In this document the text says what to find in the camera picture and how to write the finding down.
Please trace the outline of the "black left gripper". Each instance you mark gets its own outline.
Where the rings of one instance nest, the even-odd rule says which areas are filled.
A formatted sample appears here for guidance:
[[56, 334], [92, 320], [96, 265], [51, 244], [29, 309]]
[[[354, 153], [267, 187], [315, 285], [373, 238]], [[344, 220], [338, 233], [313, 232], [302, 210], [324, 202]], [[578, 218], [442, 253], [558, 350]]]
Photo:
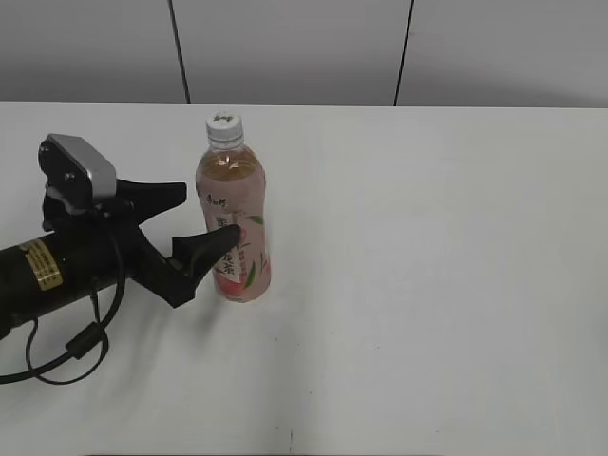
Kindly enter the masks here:
[[151, 244], [140, 225], [185, 203], [185, 182], [117, 180], [116, 196], [81, 215], [71, 215], [45, 194], [44, 237], [61, 270], [62, 302], [132, 279], [177, 308], [215, 265], [239, 243], [239, 226], [227, 225], [172, 238], [171, 260]]

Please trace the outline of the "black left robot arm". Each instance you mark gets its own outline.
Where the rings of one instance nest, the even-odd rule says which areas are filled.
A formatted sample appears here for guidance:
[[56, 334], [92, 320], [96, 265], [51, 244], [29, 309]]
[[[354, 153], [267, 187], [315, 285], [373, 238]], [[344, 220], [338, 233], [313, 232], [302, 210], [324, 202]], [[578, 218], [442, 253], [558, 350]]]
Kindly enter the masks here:
[[183, 182], [118, 180], [114, 196], [78, 215], [45, 196], [45, 235], [1, 252], [1, 334], [114, 285], [120, 276], [173, 308], [193, 300], [206, 274], [237, 246], [240, 229], [228, 224], [173, 237], [172, 255], [163, 256], [140, 226], [183, 204], [186, 194]]

